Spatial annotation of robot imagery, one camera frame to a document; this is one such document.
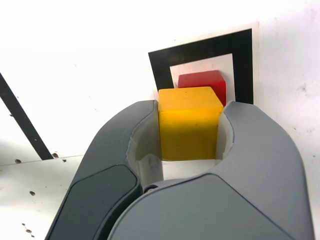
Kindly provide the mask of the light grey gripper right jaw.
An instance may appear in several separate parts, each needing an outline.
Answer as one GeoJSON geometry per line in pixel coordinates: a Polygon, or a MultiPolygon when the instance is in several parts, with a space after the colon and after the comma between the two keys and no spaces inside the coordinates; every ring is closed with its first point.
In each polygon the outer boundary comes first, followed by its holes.
{"type": "Polygon", "coordinates": [[[303,161],[288,133],[252,104],[231,102],[223,118],[222,162],[138,198],[109,239],[314,239],[303,161]]]}

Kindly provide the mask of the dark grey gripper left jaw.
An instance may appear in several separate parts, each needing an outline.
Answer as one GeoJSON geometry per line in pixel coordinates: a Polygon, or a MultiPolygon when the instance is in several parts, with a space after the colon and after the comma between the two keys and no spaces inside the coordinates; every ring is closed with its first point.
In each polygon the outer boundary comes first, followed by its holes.
{"type": "Polygon", "coordinates": [[[136,102],[97,132],[46,235],[105,240],[144,188],[164,179],[156,100],[136,102]]]}

